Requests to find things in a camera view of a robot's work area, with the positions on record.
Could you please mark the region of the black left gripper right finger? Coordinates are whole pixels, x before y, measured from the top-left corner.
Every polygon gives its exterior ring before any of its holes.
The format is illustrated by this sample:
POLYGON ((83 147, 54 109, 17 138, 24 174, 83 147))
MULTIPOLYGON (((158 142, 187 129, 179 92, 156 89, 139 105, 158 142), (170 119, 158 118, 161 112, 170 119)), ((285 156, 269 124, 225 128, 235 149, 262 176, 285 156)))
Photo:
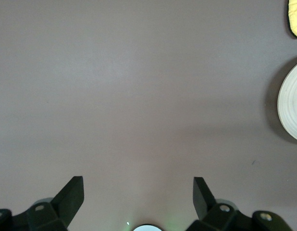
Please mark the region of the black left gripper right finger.
POLYGON ((202 177, 193 180, 193 205, 198 219, 186 231, 293 231, 276 213, 258 210, 248 217, 232 202, 216 200, 202 177))

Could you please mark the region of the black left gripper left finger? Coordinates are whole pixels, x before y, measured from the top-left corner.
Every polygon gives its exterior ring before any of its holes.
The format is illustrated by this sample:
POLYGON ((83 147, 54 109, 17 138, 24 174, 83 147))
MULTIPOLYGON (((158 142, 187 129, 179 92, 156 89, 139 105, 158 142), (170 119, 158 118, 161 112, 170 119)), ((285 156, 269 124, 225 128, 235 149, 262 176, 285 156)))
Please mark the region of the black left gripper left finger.
POLYGON ((0 209, 0 231, 68 231, 83 202, 83 177, 74 176, 55 197, 40 200, 21 214, 0 209))

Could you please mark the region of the round wooden plate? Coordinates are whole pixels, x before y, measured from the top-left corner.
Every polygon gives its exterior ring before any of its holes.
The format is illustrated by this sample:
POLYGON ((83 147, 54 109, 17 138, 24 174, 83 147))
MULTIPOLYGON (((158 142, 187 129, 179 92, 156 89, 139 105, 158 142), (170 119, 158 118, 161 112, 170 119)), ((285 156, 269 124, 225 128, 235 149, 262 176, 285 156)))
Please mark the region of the round wooden plate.
POLYGON ((287 74, 280 87, 277 110, 282 126, 297 140, 297 64, 287 74))

